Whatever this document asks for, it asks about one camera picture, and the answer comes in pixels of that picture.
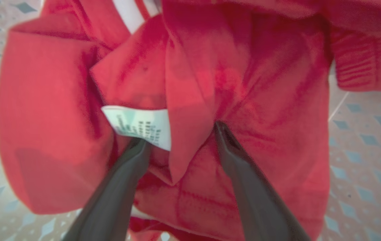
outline wrinkled fabric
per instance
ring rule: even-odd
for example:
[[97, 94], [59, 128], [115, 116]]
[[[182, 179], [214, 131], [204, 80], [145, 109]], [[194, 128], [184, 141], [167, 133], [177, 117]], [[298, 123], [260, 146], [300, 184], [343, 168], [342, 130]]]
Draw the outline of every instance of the wrinkled fabric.
[[312, 239], [329, 191], [328, 71], [381, 91], [381, 0], [165, 0], [131, 34], [109, 0], [48, 0], [13, 27], [0, 73], [0, 155], [37, 214], [79, 209], [129, 138], [103, 105], [167, 108], [134, 205], [136, 238], [244, 240], [215, 121], [227, 123]]

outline clothing label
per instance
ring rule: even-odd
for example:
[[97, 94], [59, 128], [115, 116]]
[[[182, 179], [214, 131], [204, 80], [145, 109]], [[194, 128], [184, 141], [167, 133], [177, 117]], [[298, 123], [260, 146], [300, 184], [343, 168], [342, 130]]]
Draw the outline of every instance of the clothing label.
[[168, 110], [138, 110], [117, 105], [101, 108], [117, 134], [142, 138], [164, 150], [171, 150]]

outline red shirt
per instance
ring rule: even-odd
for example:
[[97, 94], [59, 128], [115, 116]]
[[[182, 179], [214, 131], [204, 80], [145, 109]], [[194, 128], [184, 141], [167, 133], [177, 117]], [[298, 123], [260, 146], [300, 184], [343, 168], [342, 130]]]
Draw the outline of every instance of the red shirt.
[[111, 1], [48, 0], [10, 30], [0, 154], [33, 212], [83, 207], [125, 147], [103, 105], [167, 108], [172, 149], [153, 149], [134, 201], [157, 221], [132, 219], [132, 230], [244, 240], [212, 132], [222, 120], [316, 239], [329, 191], [329, 67], [334, 58], [344, 90], [381, 90], [381, 0], [213, 2], [163, 1], [131, 35]]

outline shirt sleeve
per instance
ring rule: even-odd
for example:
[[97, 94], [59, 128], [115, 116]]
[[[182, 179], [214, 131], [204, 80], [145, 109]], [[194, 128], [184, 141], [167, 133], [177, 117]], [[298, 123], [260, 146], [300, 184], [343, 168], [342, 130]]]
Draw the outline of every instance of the shirt sleeve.
[[334, 28], [331, 49], [341, 89], [381, 91], [381, 37]]
[[0, 156], [37, 214], [81, 208], [104, 176], [113, 131], [88, 69], [106, 52], [72, 12], [12, 28], [0, 73]]

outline patterned surface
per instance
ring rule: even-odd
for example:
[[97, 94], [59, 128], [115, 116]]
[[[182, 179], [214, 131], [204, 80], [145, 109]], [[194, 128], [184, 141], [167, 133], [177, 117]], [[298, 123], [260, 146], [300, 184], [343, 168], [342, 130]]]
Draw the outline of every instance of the patterned surface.
[[[5, 30], [34, 18], [39, 0], [0, 0], [0, 60]], [[381, 241], [381, 93], [340, 91], [331, 76], [331, 192], [319, 241]], [[60, 240], [79, 211], [34, 215], [15, 197], [0, 164], [0, 241]], [[169, 239], [163, 234], [162, 240]]]

